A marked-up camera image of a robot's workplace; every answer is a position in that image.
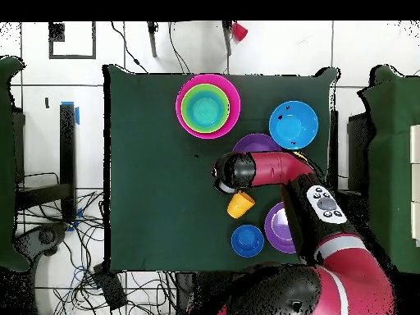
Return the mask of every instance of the blue tape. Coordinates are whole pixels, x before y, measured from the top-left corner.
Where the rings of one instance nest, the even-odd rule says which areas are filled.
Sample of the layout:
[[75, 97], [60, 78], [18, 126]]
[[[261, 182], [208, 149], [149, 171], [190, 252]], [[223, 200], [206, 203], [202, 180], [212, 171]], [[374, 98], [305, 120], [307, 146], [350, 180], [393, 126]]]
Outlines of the blue tape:
[[[83, 208], [77, 209], [76, 216], [79, 217], [79, 218], [82, 218], [83, 217]], [[77, 227], [79, 224], [80, 224], [80, 222], [76, 220], [76, 221], [73, 221], [73, 224], [72, 225], [73, 225], [73, 227]], [[73, 227], [69, 227], [67, 229], [67, 232], [74, 231], [75, 229]]]
[[77, 107], [76, 109], [75, 109], [75, 123], [76, 124], [80, 124], [80, 119], [79, 119], [79, 107]]

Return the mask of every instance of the table leg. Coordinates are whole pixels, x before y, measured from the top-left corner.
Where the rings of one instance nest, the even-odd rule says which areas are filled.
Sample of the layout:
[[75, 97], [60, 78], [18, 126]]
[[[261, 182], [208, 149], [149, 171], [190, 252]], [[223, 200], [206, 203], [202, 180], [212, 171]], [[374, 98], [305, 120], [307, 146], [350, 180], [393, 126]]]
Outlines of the table leg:
[[223, 27], [223, 35], [225, 35], [227, 55], [230, 56], [232, 52], [231, 52], [231, 39], [229, 38], [229, 33], [231, 32], [232, 21], [221, 21], [221, 26]]
[[158, 55], [156, 54], [156, 41], [154, 38], [154, 33], [156, 32], [156, 26], [154, 22], [148, 21], [148, 36], [150, 38], [150, 46], [152, 47], [152, 56], [156, 58]]

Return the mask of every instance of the plate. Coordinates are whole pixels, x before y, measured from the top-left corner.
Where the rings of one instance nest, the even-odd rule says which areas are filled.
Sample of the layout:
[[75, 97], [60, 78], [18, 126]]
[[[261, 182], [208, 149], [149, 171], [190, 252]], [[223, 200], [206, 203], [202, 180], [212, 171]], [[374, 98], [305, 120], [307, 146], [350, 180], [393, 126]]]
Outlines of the plate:
[[264, 231], [275, 249], [282, 253], [296, 253], [283, 203], [276, 204], [267, 214]]
[[234, 152], [281, 151], [281, 147], [271, 136], [262, 133], [252, 133], [242, 138], [233, 148]]

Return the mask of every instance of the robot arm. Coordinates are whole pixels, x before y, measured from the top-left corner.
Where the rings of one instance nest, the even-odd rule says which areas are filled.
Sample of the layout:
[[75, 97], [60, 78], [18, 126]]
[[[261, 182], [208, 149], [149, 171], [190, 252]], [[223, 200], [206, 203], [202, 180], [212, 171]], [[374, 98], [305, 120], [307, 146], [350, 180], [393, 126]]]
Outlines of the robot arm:
[[226, 194], [281, 185], [296, 253], [306, 263], [260, 269], [235, 282], [228, 315], [393, 314], [388, 278], [305, 161], [291, 153], [227, 153], [212, 174]]

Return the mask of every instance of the blue bowl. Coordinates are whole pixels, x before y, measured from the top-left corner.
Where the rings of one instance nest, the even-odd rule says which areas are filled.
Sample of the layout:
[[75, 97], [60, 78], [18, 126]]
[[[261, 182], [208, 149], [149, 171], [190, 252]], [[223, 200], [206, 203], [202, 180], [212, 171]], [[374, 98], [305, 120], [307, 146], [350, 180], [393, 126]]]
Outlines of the blue bowl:
[[264, 246], [264, 236], [253, 225], [242, 225], [233, 232], [232, 248], [243, 258], [251, 258], [257, 255]]
[[309, 145], [317, 135], [317, 114], [302, 102], [282, 103], [272, 113], [268, 128], [282, 148], [297, 150]]

